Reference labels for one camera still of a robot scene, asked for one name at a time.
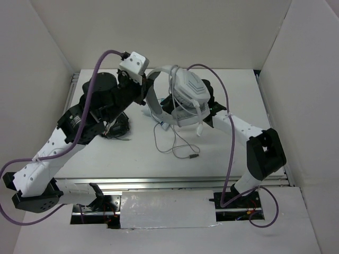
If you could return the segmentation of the white gaming headphones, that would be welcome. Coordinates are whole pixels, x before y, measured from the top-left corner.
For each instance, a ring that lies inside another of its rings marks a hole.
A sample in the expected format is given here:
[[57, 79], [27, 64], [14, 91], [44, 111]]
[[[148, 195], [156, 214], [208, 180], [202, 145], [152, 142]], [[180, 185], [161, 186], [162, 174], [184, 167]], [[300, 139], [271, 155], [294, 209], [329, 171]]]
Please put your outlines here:
[[203, 131], [203, 119], [210, 114], [210, 93], [206, 85], [195, 73], [178, 65], [155, 68], [147, 74], [147, 79], [154, 82], [162, 72], [168, 74], [169, 105], [172, 108], [166, 111], [160, 105], [153, 86], [146, 95], [148, 107], [169, 125], [183, 127], [197, 123], [197, 136], [200, 136]]

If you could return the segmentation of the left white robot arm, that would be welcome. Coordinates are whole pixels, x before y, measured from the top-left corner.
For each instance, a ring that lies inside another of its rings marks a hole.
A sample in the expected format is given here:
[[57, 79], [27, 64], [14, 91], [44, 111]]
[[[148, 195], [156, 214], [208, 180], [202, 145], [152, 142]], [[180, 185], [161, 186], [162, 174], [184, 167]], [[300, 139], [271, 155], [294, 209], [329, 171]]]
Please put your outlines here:
[[145, 105], [151, 83], [144, 72], [135, 74], [118, 69], [115, 76], [97, 73], [83, 84], [79, 102], [58, 120], [45, 145], [17, 172], [6, 172], [5, 186], [15, 191], [14, 207], [32, 213], [45, 212], [57, 204], [81, 204], [92, 211], [104, 205], [104, 194], [97, 184], [74, 184], [56, 180], [66, 162], [102, 134], [132, 103]]

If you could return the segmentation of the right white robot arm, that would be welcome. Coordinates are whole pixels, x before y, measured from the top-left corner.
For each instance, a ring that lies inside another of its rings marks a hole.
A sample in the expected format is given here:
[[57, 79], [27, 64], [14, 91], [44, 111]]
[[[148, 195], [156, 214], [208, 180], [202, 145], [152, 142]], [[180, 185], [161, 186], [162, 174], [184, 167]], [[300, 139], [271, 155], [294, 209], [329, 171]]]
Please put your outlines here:
[[236, 142], [246, 147], [247, 169], [232, 185], [231, 198], [222, 193], [221, 207], [230, 203], [236, 207], [244, 206], [249, 201], [249, 194], [287, 162], [277, 131], [255, 127], [232, 115], [228, 107], [216, 102], [208, 80], [176, 81], [172, 78], [169, 95], [160, 102], [155, 93], [148, 93], [147, 103], [153, 115], [164, 123], [179, 127], [197, 124], [197, 135], [201, 135], [206, 123], [231, 134], [231, 150], [235, 149]]

